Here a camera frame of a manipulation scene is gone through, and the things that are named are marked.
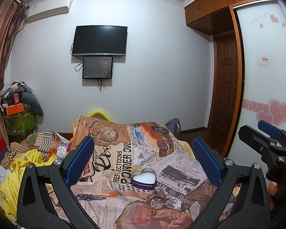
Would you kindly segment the hand in orange sleeve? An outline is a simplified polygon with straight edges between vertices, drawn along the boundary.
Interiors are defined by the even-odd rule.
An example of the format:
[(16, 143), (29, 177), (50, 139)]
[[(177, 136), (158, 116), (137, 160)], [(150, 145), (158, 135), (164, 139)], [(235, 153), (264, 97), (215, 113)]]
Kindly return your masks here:
[(273, 202), (272, 197), (281, 193), (282, 185), (277, 184), (276, 182), (271, 181), (268, 185), (268, 195), (269, 195), (269, 204), (270, 210), (275, 207), (275, 203)]

